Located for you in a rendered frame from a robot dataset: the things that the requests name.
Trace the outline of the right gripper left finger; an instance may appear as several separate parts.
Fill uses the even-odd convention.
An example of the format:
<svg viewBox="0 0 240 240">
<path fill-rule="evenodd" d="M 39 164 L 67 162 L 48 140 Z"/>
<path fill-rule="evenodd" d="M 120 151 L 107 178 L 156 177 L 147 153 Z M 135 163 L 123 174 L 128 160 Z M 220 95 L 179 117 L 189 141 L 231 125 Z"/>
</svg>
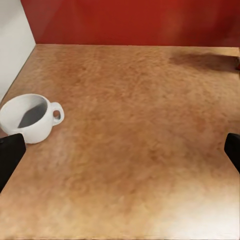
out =
<svg viewBox="0 0 240 240">
<path fill-rule="evenodd" d="M 0 138 L 0 193 L 26 153 L 21 133 Z"/>
</svg>

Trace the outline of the coffee cup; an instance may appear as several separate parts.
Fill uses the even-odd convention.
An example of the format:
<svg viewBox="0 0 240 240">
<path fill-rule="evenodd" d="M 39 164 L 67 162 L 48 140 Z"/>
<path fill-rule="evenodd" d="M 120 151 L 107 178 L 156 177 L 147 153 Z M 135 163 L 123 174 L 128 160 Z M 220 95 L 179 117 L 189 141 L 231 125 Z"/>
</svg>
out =
<svg viewBox="0 0 240 240">
<path fill-rule="evenodd" d="M 58 116 L 53 116 L 59 111 Z M 53 126 L 65 119 L 63 107 L 48 98 L 28 93 L 9 100 L 0 109 L 0 128 L 9 136 L 22 134 L 24 143 L 37 144 L 45 140 Z"/>
</svg>

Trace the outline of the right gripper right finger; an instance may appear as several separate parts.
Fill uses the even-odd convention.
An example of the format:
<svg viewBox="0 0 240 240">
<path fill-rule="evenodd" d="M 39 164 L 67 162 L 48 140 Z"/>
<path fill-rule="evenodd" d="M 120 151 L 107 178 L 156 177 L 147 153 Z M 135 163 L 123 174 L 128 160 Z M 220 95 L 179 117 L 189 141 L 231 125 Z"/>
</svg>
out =
<svg viewBox="0 0 240 240">
<path fill-rule="evenodd" d="M 232 163 L 235 165 L 240 173 L 240 135 L 236 133 L 229 133 L 225 145 L 224 151 L 231 159 Z"/>
</svg>

